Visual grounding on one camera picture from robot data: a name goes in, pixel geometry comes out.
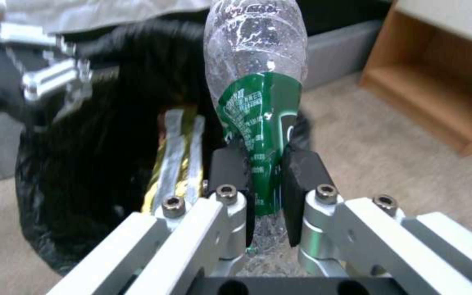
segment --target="wooden cabinet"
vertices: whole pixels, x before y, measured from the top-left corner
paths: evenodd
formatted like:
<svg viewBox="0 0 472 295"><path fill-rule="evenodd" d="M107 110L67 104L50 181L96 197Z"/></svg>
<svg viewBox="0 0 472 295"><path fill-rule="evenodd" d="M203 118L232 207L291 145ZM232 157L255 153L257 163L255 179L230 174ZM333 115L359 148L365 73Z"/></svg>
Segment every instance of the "wooden cabinet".
<svg viewBox="0 0 472 295"><path fill-rule="evenodd" d="M465 24L472 23L472 15L442 19L435 16L438 3L427 6L427 2L435 3L400 0L393 4L360 83L460 155L470 155L472 27ZM449 13L466 12L446 8L440 15Z"/></svg>

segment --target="beige carpet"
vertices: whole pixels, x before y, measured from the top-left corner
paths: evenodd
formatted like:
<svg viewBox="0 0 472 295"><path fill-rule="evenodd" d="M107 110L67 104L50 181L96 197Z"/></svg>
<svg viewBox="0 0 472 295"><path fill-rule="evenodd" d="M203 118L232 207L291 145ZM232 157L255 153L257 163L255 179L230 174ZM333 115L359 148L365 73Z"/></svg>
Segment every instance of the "beige carpet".
<svg viewBox="0 0 472 295"><path fill-rule="evenodd" d="M442 211L472 230L472 156L457 157L357 80L340 79L302 101L313 119L313 148L343 196L390 194L408 215ZM296 263L295 250L284 252L283 260ZM0 294L43 294L58 280L21 235L14 180L0 181Z"/></svg>

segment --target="black plastic bag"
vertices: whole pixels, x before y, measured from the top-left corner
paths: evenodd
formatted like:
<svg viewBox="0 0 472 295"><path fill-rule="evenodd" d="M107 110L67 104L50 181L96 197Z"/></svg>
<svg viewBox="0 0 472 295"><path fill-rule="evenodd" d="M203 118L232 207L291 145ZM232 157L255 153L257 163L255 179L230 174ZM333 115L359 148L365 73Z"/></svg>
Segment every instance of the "black plastic bag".
<svg viewBox="0 0 472 295"><path fill-rule="evenodd" d="M161 110L198 106L206 117L202 156L209 175L212 151L225 143L204 77L203 31L199 24L154 19L79 43L80 57L97 67L119 65L120 76L95 84L92 98L55 124L51 119L60 98L36 107L24 103L20 74L0 48L0 111L26 125L15 173L21 228L58 273L68 273L141 208ZM33 65L29 70L46 66L41 52L25 50L19 56ZM309 124L299 119L294 140L307 146Z"/></svg>

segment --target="screw head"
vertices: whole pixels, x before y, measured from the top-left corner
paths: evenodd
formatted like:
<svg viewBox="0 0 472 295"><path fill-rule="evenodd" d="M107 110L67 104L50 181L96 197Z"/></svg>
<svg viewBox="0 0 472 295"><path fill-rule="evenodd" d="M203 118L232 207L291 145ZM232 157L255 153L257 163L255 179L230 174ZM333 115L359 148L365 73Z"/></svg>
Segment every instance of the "screw head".
<svg viewBox="0 0 472 295"><path fill-rule="evenodd" d="M321 184L316 187L316 199L324 205L336 204L338 191L333 185Z"/></svg>
<svg viewBox="0 0 472 295"><path fill-rule="evenodd" d="M216 188L216 200L225 204L232 205L238 200L238 191L231 184L223 184Z"/></svg>
<svg viewBox="0 0 472 295"><path fill-rule="evenodd" d="M382 209L389 216L394 217L398 210L398 202L395 198L386 195L380 194L372 198L372 202Z"/></svg>
<svg viewBox="0 0 472 295"><path fill-rule="evenodd" d="M161 204L163 216L167 218L178 218L185 213L185 201L182 198L172 196Z"/></svg>

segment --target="clear plastic bottle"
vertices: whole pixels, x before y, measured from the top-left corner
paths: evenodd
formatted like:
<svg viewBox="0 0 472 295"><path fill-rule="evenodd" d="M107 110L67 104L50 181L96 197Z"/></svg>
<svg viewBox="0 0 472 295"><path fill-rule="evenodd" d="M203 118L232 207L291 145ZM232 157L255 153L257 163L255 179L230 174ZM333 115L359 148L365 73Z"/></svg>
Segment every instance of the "clear plastic bottle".
<svg viewBox="0 0 472 295"><path fill-rule="evenodd" d="M307 32L295 0L219 0L204 34L206 80L229 141L249 151L256 214L281 207L279 161L307 76Z"/></svg>
<svg viewBox="0 0 472 295"><path fill-rule="evenodd" d="M204 35L206 79L214 106L245 75L307 76L307 31L295 0L220 0Z"/></svg>

